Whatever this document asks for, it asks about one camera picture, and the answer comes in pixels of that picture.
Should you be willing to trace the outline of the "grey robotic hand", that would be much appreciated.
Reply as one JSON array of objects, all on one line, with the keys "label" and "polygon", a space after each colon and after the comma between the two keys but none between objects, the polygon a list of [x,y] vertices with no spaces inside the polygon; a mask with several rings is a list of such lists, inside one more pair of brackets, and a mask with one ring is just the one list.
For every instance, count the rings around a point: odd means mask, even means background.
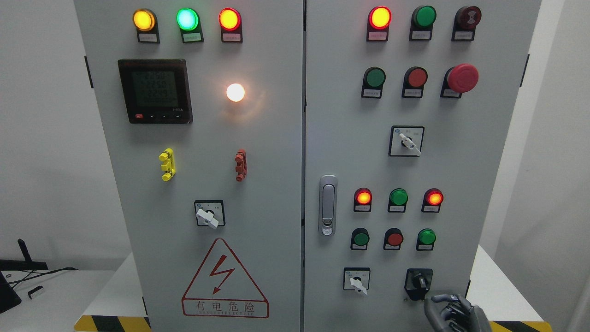
[{"label": "grey robotic hand", "polygon": [[459,294],[427,298],[424,312],[435,332],[491,332],[484,311]]}]

